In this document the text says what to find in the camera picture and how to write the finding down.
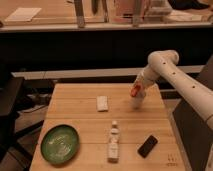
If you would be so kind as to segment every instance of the black chair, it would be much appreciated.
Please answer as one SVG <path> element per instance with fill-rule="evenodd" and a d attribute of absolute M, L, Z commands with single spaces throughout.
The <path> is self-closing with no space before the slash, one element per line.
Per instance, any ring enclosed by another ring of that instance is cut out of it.
<path fill-rule="evenodd" d="M 0 162 L 10 147 L 14 147 L 31 162 L 32 154 L 18 143 L 18 139 L 43 124 L 43 121 L 40 121 L 15 132 L 15 121 L 19 117 L 17 111 L 25 110 L 35 105 L 26 95 L 23 83 L 24 78 L 13 77 L 4 65 L 0 63 Z"/>

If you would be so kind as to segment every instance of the black phone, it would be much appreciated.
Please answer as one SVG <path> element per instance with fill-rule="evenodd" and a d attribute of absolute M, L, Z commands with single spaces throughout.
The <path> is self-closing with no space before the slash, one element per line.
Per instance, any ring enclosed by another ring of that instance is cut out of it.
<path fill-rule="evenodd" d="M 138 153 L 145 158 L 157 143 L 158 140 L 153 135 L 150 135 L 149 138 L 138 149 Z"/>

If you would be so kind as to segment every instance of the white block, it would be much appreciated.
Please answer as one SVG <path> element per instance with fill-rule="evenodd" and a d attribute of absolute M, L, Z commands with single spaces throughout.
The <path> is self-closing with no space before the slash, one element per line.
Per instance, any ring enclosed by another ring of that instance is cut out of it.
<path fill-rule="evenodd" d="M 97 97 L 97 110 L 99 112 L 108 111 L 107 96 Z"/>

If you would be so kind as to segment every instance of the white card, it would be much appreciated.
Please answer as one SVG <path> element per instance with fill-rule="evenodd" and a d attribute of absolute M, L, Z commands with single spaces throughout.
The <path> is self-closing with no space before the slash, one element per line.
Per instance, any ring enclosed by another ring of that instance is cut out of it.
<path fill-rule="evenodd" d="M 107 96 L 97 97 L 97 110 L 99 112 L 108 111 Z"/>
<path fill-rule="evenodd" d="M 17 8 L 5 21 L 31 21 L 41 8 Z"/>

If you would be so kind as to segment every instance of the floor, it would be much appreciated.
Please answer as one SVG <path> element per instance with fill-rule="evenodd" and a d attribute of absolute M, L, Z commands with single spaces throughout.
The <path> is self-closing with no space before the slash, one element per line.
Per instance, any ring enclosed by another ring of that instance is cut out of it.
<path fill-rule="evenodd" d="M 164 100 L 166 109 L 168 114 L 170 114 L 175 106 L 178 104 L 179 100 Z M 16 122 L 16 131 L 27 127 L 33 123 L 36 123 L 40 120 L 43 120 L 45 117 L 45 113 L 47 111 L 47 106 L 36 106 L 34 109 L 28 109 L 21 113 L 21 116 L 18 118 Z M 22 144 L 31 154 L 33 154 L 36 142 L 38 140 L 40 133 L 40 129 L 35 130 L 34 132 L 28 134 L 27 136 L 23 137 L 19 142 Z M 22 171 L 23 166 L 27 166 L 29 161 L 27 161 L 23 156 L 21 156 L 16 150 L 11 148 L 10 153 L 7 153 L 4 160 L 0 164 L 0 171 Z M 14 157 L 11 155 L 14 154 L 19 162 L 18 163 Z"/>

